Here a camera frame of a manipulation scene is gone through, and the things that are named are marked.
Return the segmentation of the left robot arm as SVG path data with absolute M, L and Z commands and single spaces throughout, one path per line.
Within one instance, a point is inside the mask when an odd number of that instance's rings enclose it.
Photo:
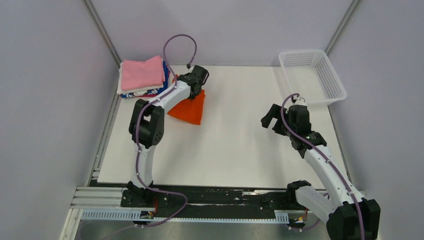
M 128 128 L 136 157 L 133 174 L 122 194 L 122 207 L 143 208 L 152 204 L 157 191 L 152 188 L 154 153 L 165 134 L 165 115 L 180 102 L 199 96 L 208 77 L 204 67 L 195 65 L 163 93 L 151 100 L 136 101 Z

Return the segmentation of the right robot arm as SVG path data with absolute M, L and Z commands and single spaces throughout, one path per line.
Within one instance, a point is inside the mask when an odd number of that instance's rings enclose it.
M 366 199 L 343 174 L 322 135 L 312 130 L 307 106 L 294 104 L 289 108 L 273 104 L 260 120 L 268 128 L 287 136 L 291 145 L 317 174 L 327 196 L 315 190 L 306 180 L 288 184 L 286 204 L 292 209 L 301 206 L 312 211 L 326 225 L 332 240 L 375 240 L 378 237 L 381 208 L 374 199 Z

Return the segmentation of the orange t-shirt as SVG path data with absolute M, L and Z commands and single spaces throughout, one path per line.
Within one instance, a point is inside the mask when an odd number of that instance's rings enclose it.
M 200 126 L 203 118 L 205 97 L 205 91 L 201 90 L 200 94 L 194 99 L 184 99 L 167 114 L 177 120 Z

